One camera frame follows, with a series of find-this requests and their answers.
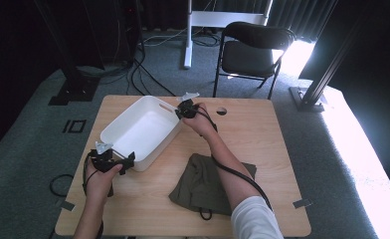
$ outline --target green fabric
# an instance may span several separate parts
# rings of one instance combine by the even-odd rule
[[[243,164],[254,177],[257,168],[252,164]],[[185,171],[169,194],[169,198],[192,211],[198,212],[201,208],[203,211],[210,209],[218,214],[229,216],[232,214],[217,166],[210,156],[198,153],[190,156]]]

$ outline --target white sleeve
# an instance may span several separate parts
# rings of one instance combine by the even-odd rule
[[[233,234],[238,239],[283,239],[273,211],[261,196],[242,201],[232,213]]]

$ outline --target black folding chair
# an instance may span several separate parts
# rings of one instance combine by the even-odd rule
[[[282,57],[294,39],[294,33],[286,28],[246,22],[227,25],[220,41],[213,98],[217,94],[220,76],[262,81],[258,88],[261,88],[269,77],[274,76],[268,96],[270,100],[282,65]],[[276,61],[273,58],[273,50],[282,52]]]

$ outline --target white plastic bin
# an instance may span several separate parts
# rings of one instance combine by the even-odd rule
[[[135,152],[135,171],[143,171],[157,158],[180,130],[176,107],[146,96],[140,98],[112,121],[100,135],[112,143],[116,155],[128,157]]]

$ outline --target wooden table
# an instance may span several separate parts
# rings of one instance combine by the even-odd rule
[[[101,131],[140,97],[107,96],[83,152],[80,165],[66,200],[75,204],[73,211],[62,209],[56,233],[73,235],[84,209],[83,163]],[[159,97],[177,106],[176,98]],[[303,207],[293,202],[301,199],[291,161],[272,102],[247,99],[197,98],[206,103],[219,134],[241,160],[258,168],[256,181],[273,204],[284,236],[306,236],[310,225]],[[225,116],[215,113],[227,109]],[[180,207],[168,198],[176,186],[192,153],[210,155],[206,141],[189,126],[180,132],[143,172],[128,170],[113,180],[114,196],[104,210],[104,235],[129,236],[232,236],[229,216],[213,215],[210,221],[199,213]]]

